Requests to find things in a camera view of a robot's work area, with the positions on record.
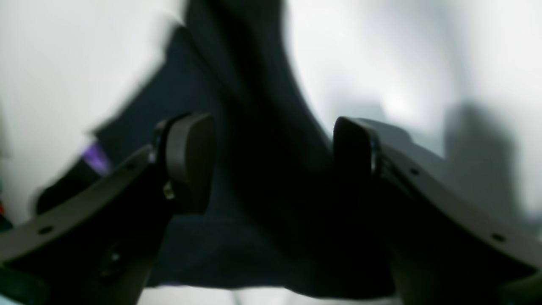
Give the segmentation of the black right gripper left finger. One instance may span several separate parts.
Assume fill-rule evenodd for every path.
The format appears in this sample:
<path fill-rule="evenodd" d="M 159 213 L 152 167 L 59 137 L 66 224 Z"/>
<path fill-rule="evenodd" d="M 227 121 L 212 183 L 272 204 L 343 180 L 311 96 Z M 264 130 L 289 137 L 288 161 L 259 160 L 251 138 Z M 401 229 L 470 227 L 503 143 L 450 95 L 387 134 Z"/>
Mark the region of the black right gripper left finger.
<path fill-rule="evenodd" d="M 135 305 L 175 214 L 203 214 L 216 125 L 209 113 L 161 122 L 91 187 L 1 234 L 2 305 Z"/>

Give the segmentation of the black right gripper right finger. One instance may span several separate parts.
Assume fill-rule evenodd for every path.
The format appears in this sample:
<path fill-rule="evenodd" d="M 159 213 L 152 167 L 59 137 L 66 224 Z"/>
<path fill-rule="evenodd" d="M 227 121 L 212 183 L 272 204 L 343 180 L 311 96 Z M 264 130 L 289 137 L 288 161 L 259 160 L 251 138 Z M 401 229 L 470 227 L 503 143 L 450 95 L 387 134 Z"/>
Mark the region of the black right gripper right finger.
<path fill-rule="evenodd" d="M 333 150 L 404 305 L 540 305 L 541 243 L 460 199 L 361 119 Z"/>

